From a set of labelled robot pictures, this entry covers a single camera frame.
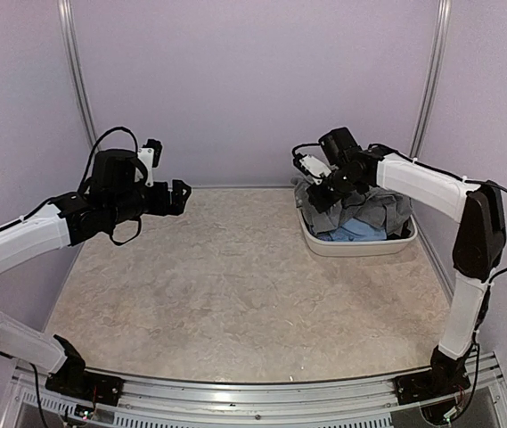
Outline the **grey long sleeve shirt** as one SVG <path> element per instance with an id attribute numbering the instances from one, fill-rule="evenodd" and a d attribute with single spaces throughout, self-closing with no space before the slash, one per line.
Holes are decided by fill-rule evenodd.
<path id="1" fill-rule="evenodd" d="M 294 186 L 296 205 L 300 209 L 308 232 L 314 237 L 337 229 L 351 218 L 385 229 L 386 216 L 412 215 L 409 197 L 379 188 L 373 188 L 364 195 L 352 193 L 329 210 L 319 213 L 308 201 L 309 182 L 301 177 L 294 177 L 291 182 Z"/>

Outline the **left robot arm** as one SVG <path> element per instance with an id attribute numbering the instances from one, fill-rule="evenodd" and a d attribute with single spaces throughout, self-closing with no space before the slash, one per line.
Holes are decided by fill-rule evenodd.
<path id="1" fill-rule="evenodd" d="M 98 234 L 114 235 L 116 226 L 143 216 L 179 216 L 192 189 L 184 181 L 156 182 L 159 150 L 108 149 L 90 161 L 76 192 L 42 202 L 26 216 L 0 226 L 0 275 L 47 252 L 84 243 Z M 0 311 L 0 352 L 56 375 L 76 397 L 93 387 L 92 376 L 74 347 L 49 337 Z"/>

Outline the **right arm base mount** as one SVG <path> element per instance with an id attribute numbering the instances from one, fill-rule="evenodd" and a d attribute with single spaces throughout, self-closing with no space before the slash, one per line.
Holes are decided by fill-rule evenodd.
<path id="1" fill-rule="evenodd" d="M 397 402 L 400 406 L 454 394 L 471 387 L 466 372 L 452 380 L 437 379 L 432 370 L 404 374 L 394 379 Z"/>

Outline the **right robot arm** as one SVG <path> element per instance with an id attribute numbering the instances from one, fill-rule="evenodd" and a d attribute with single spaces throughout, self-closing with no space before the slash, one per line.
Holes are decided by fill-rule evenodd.
<path id="1" fill-rule="evenodd" d="M 492 182 L 466 178 L 412 160 L 384 144 L 362 148 L 347 128 L 318 142 L 326 157 L 292 154 L 294 166 L 312 180 L 309 203 L 324 212 L 354 192 L 372 188 L 400 193 L 431 207 L 457 225 L 452 262 L 454 293 L 446 326 L 433 350 L 423 386 L 441 396 L 463 375 L 490 300 L 492 276 L 506 244 L 503 200 Z"/>

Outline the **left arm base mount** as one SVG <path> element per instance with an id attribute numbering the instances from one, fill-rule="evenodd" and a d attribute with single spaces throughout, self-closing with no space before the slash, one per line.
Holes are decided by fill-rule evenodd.
<path id="1" fill-rule="evenodd" d="M 45 387 L 49 391 L 67 397 L 116 407 L 124 382 L 117 376 L 83 370 L 75 374 L 71 372 L 50 374 Z"/>

